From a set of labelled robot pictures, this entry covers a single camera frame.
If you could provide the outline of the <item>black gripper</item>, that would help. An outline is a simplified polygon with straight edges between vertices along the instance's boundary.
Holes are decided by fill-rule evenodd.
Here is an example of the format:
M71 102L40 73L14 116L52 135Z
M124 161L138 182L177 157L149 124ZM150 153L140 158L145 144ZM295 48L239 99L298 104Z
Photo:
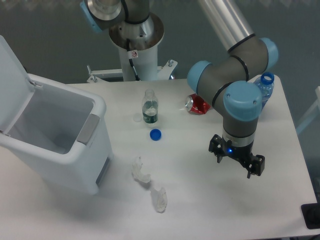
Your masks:
M209 142L208 150L216 156L218 164L223 157L229 157L239 163L244 163L249 179L251 175L260 177L265 169L265 157L252 154L253 144L254 141L252 140L243 146L235 146L231 140L225 141L224 138L215 134Z

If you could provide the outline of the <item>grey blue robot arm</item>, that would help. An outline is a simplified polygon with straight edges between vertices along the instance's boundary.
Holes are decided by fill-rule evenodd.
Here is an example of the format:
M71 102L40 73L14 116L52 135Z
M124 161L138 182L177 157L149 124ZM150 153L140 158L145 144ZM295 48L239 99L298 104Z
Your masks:
M157 78L157 57L147 57L146 65L138 63L142 52L156 47L164 36L163 23L150 11L149 1L84 0L80 5L95 30L109 31L123 57L125 81ZM222 136L214 135L208 149L218 161L229 157L249 176L260 176L265 157L254 155L252 147L262 93L251 79L275 65L277 46L268 38L256 37L234 1L201 0L199 5L229 55L219 65L199 61L187 75L190 88L223 118Z

